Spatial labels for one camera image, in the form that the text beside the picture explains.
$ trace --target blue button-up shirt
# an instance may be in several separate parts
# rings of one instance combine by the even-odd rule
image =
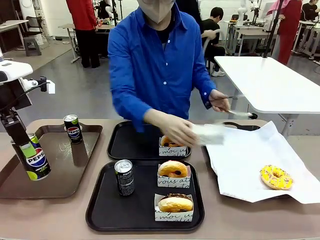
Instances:
[[[194,87],[205,106],[211,106],[209,95],[216,86],[205,66],[199,26],[176,4],[174,8],[174,28],[165,48],[140,7],[109,34],[113,105],[139,132],[150,108],[188,119]]]

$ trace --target hand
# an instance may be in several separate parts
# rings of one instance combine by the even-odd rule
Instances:
[[[230,110],[230,103],[228,96],[213,89],[209,96],[209,101],[211,102],[213,110],[216,112],[228,112]]]
[[[210,40],[213,40],[217,37],[217,34],[213,30],[205,30],[203,33],[204,36]]]
[[[176,144],[192,147],[196,143],[197,135],[191,130],[192,123],[183,118],[150,109],[144,120],[160,128]]]
[[[285,16],[285,15],[283,15],[283,14],[280,14],[280,15],[279,15],[279,19],[281,19],[281,20],[285,20],[285,19],[286,19],[286,16]]]

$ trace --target brown tray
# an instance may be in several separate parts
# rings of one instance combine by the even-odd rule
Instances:
[[[83,142],[70,144],[65,125],[45,125],[35,135],[51,166],[43,180],[31,181],[17,155],[0,171],[0,199],[56,199],[74,194],[103,129],[82,126]]]

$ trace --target soda can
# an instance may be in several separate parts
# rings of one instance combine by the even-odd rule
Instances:
[[[115,163],[114,170],[119,194],[122,196],[132,194],[135,190],[132,162],[127,159],[119,160]]]
[[[48,176],[51,167],[42,149],[37,136],[34,133],[28,134],[30,142],[23,146],[16,146],[13,141],[13,148],[17,152],[21,164],[23,165],[30,180],[39,181]]]
[[[67,115],[63,118],[66,132],[68,133],[70,142],[72,144],[79,144],[83,137],[79,125],[78,116],[74,114]]]

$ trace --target face mask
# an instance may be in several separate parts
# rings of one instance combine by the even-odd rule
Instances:
[[[170,12],[175,0],[137,0],[139,7],[153,22],[160,23]]]

